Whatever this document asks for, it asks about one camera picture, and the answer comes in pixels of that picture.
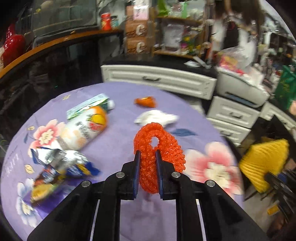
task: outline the yellow ribbed fabric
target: yellow ribbed fabric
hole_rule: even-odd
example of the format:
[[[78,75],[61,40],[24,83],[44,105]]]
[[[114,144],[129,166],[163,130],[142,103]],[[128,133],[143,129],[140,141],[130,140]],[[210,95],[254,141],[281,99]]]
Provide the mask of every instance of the yellow ribbed fabric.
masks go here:
[[[288,158],[289,143],[285,139],[252,145],[243,156],[239,168],[260,193],[267,191],[269,184],[264,175],[278,175]]]

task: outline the hair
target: hair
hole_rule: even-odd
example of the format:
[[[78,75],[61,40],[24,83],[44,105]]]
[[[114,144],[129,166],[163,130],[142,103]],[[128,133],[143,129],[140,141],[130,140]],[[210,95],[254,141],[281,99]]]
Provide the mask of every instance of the hair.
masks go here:
[[[226,0],[215,1],[216,18],[221,18],[225,10]],[[264,15],[261,10],[259,0],[229,0],[233,13],[242,14],[244,22],[249,25],[254,20],[257,25],[257,32],[260,32],[260,26],[264,24]]]

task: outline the red lid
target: red lid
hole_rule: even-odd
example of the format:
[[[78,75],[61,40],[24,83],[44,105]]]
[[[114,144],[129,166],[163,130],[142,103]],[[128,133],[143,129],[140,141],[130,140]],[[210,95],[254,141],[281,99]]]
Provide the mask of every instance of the red lid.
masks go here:
[[[109,18],[111,14],[109,12],[105,12],[101,14],[101,18]]]

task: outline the crumpled white tissue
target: crumpled white tissue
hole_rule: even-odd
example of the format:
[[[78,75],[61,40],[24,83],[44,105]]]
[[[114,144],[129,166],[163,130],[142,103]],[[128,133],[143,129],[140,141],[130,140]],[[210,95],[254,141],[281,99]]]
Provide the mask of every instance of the crumpled white tissue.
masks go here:
[[[139,115],[135,123],[144,126],[156,122],[165,127],[168,124],[175,123],[178,119],[179,117],[177,115],[164,113],[160,110],[149,110]]]

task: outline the metal rivet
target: metal rivet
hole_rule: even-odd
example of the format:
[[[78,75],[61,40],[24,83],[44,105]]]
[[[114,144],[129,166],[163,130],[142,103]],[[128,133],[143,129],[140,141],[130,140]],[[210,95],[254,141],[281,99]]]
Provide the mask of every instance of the metal rivet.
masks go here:
[[[181,174],[179,172],[172,172],[172,177],[178,178],[180,176],[181,176]]]
[[[85,181],[83,181],[83,182],[81,183],[81,186],[83,186],[84,188],[87,188],[90,184],[91,184],[90,181],[85,180]]]
[[[215,182],[213,180],[208,180],[207,185],[212,188],[213,186],[215,186]]]
[[[117,178],[123,178],[125,176],[124,172],[118,172],[116,173]]]

